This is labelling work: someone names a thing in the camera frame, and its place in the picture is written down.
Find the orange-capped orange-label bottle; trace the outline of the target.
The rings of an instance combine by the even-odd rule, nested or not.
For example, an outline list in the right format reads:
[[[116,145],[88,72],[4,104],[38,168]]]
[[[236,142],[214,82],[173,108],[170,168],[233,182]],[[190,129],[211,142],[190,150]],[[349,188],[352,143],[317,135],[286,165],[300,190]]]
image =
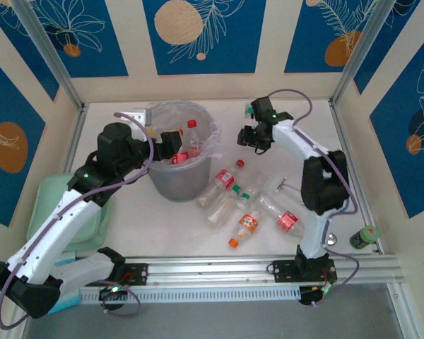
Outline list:
[[[261,216],[262,212],[256,208],[246,212],[234,226],[228,244],[235,249],[249,240],[258,228]]]

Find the teal cloth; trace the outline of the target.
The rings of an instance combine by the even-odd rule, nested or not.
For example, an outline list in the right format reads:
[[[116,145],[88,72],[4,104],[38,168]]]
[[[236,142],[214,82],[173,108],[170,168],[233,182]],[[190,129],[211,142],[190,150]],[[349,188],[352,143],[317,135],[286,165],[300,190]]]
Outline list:
[[[65,266],[68,263],[73,263],[75,261],[75,258],[65,258],[63,260],[60,260],[54,264],[55,267],[58,266]],[[65,309],[68,309],[70,307],[74,307],[81,303],[81,297],[79,289],[71,291],[70,293],[61,296],[57,303],[51,308],[49,311],[49,314],[55,314],[57,312],[63,311]]]

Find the grey plastic bin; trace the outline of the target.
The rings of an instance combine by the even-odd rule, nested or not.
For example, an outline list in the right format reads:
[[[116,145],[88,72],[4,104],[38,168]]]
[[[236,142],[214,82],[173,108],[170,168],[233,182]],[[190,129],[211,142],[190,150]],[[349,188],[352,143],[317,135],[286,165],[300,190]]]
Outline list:
[[[160,195],[176,202],[195,199],[209,183],[216,148],[210,157],[201,157],[193,162],[185,161],[179,165],[172,165],[170,159],[153,162],[149,177]]]

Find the large clear red-label bottle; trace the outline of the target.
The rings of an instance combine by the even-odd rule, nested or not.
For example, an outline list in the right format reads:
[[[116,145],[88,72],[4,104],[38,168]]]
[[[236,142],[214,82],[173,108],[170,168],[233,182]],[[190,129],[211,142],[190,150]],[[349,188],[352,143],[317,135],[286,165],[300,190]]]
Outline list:
[[[300,241],[305,235],[305,227],[300,218],[292,211],[276,202],[267,194],[259,194],[255,198],[256,205],[264,214],[276,221],[276,226],[289,237]]]

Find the clear plastic bin liner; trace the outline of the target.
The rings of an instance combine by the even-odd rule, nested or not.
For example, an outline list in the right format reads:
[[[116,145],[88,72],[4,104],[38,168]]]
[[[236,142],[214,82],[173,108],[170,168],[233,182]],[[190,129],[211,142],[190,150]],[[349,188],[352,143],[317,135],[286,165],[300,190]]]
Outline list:
[[[148,108],[153,115],[152,125],[148,127],[148,131],[157,142],[163,142],[162,134],[165,132],[183,130],[179,152],[188,152],[187,122],[191,119],[196,120],[203,148],[198,157],[189,158],[187,162],[210,157],[220,144],[220,129],[205,107],[190,101],[172,100],[155,103]]]

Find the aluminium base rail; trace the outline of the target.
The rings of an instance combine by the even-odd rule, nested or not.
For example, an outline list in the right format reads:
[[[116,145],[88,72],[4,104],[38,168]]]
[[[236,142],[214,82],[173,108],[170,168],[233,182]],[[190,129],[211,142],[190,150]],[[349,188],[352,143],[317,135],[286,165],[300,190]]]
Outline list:
[[[149,286],[274,285],[275,278],[266,267],[274,261],[293,260],[293,255],[199,256],[199,257],[128,257],[128,263],[148,265]],[[405,277],[394,255],[353,254],[352,258],[331,256],[338,281],[343,282],[360,268],[350,284],[402,283]]]

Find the light green tray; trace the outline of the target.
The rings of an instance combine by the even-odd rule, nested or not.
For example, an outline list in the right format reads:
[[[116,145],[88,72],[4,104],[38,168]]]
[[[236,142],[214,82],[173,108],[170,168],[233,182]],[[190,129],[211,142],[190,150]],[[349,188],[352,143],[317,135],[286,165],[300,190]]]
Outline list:
[[[35,205],[28,226],[27,240],[41,228],[43,222],[58,205],[72,176],[72,174],[56,174],[42,180],[37,191]],[[99,249],[105,241],[114,207],[115,199],[112,197],[99,212],[82,226],[66,246],[64,252]]]

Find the aluminium frame post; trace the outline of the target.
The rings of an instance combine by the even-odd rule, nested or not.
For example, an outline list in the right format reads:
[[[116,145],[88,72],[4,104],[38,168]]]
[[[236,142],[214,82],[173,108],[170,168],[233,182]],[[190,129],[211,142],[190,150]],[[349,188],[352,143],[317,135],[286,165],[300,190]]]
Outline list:
[[[376,1],[374,11],[368,18],[349,60],[343,68],[343,72],[338,80],[336,88],[332,96],[329,98],[331,108],[336,108],[337,104],[343,98],[347,87],[351,84],[356,73],[360,69],[361,64],[365,60],[367,53],[377,38],[395,3],[396,0]]]
[[[82,112],[84,102],[75,89],[69,72],[63,64],[30,3],[26,0],[9,1],[13,11],[17,15],[22,26],[25,28],[25,31],[29,35],[39,54],[44,59],[52,75],[55,77],[60,87],[64,90],[73,106],[79,112]]]

